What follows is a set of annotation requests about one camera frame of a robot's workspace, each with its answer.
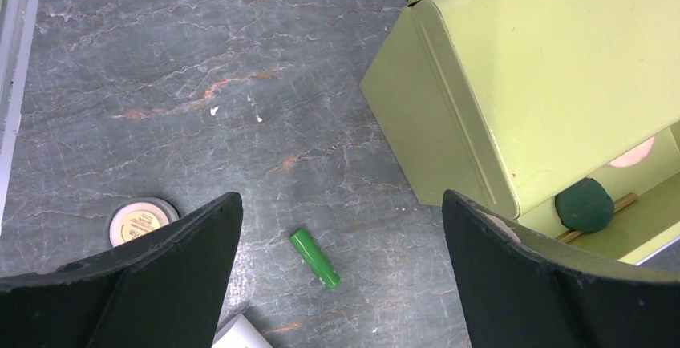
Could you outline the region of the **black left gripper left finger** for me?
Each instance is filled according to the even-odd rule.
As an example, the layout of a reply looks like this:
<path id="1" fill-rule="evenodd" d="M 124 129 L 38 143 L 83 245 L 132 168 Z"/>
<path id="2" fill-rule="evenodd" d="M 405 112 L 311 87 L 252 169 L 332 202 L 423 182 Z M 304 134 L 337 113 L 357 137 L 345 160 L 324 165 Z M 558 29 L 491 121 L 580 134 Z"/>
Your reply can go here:
<path id="1" fill-rule="evenodd" d="M 240 194 L 49 273 L 1 280 L 4 347 L 209 347 L 241 235 Z"/>

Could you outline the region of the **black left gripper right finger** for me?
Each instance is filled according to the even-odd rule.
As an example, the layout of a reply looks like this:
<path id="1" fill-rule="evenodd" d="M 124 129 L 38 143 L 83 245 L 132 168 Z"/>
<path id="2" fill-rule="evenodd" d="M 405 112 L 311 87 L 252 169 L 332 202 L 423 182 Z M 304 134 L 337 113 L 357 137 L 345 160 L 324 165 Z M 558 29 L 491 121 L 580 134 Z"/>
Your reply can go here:
<path id="1" fill-rule="evenodd" d="M 598 256 L 452 190 L 443 230 L 474 347 L 676 347 L 679 276 Z"/>

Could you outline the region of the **dark green round compact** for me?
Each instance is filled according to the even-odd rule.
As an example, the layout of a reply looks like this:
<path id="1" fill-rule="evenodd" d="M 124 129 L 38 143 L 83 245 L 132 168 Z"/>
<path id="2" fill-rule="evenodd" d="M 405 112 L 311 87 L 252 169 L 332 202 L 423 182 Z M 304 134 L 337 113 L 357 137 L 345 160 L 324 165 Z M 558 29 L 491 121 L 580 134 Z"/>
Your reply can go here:
<path id="1" fill-rule="evenodd" d="M 567 229 L 595 233 L 613 219 L 615 204 L 595 179 L 584 178 L 554 197 L 554 207 Z"/>

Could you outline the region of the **round pink powder puff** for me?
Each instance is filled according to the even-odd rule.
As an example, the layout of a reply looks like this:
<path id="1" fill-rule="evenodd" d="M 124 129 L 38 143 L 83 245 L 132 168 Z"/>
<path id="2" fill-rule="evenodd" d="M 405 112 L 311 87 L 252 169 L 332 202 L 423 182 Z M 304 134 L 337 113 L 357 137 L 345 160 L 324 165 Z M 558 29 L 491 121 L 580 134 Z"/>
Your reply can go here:
<path id="1" fill-rule="evenodd" d="M 635 164 L 639 164 L 650 154 L 654 146 L 654 142 L 655 137 L 653 136 L 635 148 L 630 149 L 625 154 L 610 161 L 608 165 L 613 168 L 628 168 L 634 166 Z"/>

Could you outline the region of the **green drawer cabinet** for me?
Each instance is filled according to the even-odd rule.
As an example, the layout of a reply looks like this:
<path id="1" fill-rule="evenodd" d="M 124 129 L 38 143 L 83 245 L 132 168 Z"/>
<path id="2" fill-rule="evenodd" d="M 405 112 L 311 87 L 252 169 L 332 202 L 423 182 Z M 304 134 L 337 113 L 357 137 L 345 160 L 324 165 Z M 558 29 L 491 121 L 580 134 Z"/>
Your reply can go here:
<path id="1" fill-rule="evenodd" d="M 557 237 L 554 197 L 591 178 L 638 200 L 576 247 L 639 264 L 679 238 L 679 0 L 407 0 L 360 88 L 422 204 Z"/>

